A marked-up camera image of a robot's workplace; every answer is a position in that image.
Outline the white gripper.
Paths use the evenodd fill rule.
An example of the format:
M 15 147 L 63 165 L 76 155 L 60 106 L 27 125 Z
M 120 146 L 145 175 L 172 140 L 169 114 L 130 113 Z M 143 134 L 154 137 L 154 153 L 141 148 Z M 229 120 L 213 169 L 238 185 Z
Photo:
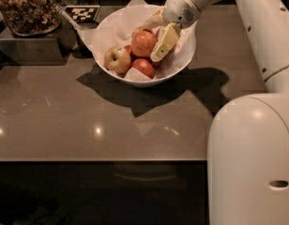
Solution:
M 153 32 L 157 38 L 150 59 L 153 62 L 161 61 L 178 42 L 180 27 L 188 28 L 200 17 L 201 11 L 191 0 L 166 0 L 164 7 L 154 11 L 143 24 L 144 29 L 154 28 Z

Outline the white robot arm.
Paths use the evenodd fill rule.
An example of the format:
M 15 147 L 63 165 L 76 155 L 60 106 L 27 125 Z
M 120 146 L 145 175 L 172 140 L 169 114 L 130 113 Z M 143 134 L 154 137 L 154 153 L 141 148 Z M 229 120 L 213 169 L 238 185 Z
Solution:
M 166 0 L 148 27 L 188 27 L 220 0 Z M 209 225 L 289 225 L 289 9 L 236 0 L 266 86 L 214 117 L 207 146 Z

